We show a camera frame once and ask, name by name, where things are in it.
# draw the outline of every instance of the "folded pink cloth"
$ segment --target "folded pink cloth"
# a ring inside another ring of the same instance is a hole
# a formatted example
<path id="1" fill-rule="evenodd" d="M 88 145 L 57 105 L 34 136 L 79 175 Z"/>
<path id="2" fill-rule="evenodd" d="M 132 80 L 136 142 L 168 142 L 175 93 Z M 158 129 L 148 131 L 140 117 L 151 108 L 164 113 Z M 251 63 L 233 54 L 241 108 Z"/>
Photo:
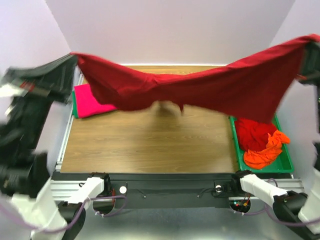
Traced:
<path id="1" fill-rule="evenodd" d="M 91 93 L 89 84 L 75 86 L 74 95 L 77 117 L 80 119 L 117 110 L 112 104 L 98 103 Z"/>

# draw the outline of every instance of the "wall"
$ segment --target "wall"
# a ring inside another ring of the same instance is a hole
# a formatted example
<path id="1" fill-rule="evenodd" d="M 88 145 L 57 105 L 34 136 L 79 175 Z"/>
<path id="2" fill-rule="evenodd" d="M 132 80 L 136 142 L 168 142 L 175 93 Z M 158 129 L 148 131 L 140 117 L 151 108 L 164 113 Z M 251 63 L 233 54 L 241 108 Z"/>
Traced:
<path id="1" fill-rule="evenodd" d="M 320 34 L 318 9 L 320 1 L 296 0 L 271 45 L 311 33 Z M 316 116 L 316 89 L 298 82 L 287 91 L 279 109 L 282 130 L 291 138 L 288 150 L 295 166 L 295 175 L 310 189 L 316 153 L 313 141 L 320 140 Z"/>
<path id="2" fill-rule="evenodd" d="M 267 48 L 294 0 L 46 0 L 73 51 L 121 64 L 228 64 Z"/>
<path id="3" fill-rule="evenodd" d="M 0 72 L 9 66 L 35 67 L 70 52 L 70 48 L 44 0 L 1 1 L 0 8 Z M 0 120 L 9 98 L 0 98 Z M 44 127 L 38 150 L 49 151 L 48 167 L 57 160 L 57 143 L 61 141 L 62 126 L 66 122 L 66 106 L 52 106 Z M 1 239 L 29 240 L 30 231 L 14 225 L 0 214 Z"/>

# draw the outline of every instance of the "clothing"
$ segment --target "clothing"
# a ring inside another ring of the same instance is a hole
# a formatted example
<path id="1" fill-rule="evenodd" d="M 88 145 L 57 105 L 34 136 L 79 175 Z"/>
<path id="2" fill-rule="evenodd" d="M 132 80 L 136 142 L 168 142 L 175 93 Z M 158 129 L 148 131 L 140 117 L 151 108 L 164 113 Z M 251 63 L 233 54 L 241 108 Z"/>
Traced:
<path id="1" fill-rule="evenodd" d="M 311 41 L 320 42 L 320 36 L 301 36 L 227 66 L 187 75 L 144 73 L 98 56 L 72 54 L 102 105 L 137 111 L 155 101 L 171 101 L 181 109 L 187 104 L 270 123 Z"/>
<path id="2" fill-rule="evenodd" d="M 239 147 L 243 151 L 262 151 L 266 148 L 269 135 L 277 130 L 272 123 L 261 123 L 240 118 L 234 122 Z"/>
<path id="3" fill-rule="evenodd" d="M 92 95 L 89 84 L 77 85 L 72 93 L 73 115 L 75 118 L 87 118 L 97 114 L 108 113 L 117 110 L 112 104 L 102 105 Z"/>
<path id="4" fill-rule="evenodd" d="M 245 164 L 253 169 L 262 169 L 272 164 L 279 154 L 282 153 L 282 144 L 289 144 L 290 139 L 279 130 L 276 130 L 271 136 L 268 133 L 268 143 L 262 151 L 248 150 L 243 155 Z"/>

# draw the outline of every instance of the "crumpled orange cloth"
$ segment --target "crumpled orange cloth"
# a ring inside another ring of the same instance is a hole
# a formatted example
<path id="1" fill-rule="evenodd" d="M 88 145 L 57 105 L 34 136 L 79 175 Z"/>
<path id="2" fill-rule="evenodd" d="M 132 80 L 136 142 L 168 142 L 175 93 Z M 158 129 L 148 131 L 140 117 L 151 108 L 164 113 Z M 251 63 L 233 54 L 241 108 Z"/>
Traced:
<path id="1" fill-rule="evenodd" d="M 276 130 L 271 136 L 268 133 L 268 143 L 266 149 L 262 151 L 248 150 L 243 155 L 243 160 L 250 168 L 262 169 L 272 164 L 279 154 L 282 153 L 282 144 L 289 144 L 290 138 L 283 132 Z"/>

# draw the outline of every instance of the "wooden tabletop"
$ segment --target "wooden tabletop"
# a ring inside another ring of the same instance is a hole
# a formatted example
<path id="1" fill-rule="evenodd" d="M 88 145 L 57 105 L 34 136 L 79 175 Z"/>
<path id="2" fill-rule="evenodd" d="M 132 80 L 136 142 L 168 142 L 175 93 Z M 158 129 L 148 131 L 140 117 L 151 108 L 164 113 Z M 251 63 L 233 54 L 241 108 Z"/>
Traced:
<path id="1" fill-rule="evenodd" d="M 139 66 L 187 74 L 207 66 Z M 229 173 L 237 170 L 231 127 L 222 113 L 155 102 L 150 109 L 74 119 L 63 173 Z"/>

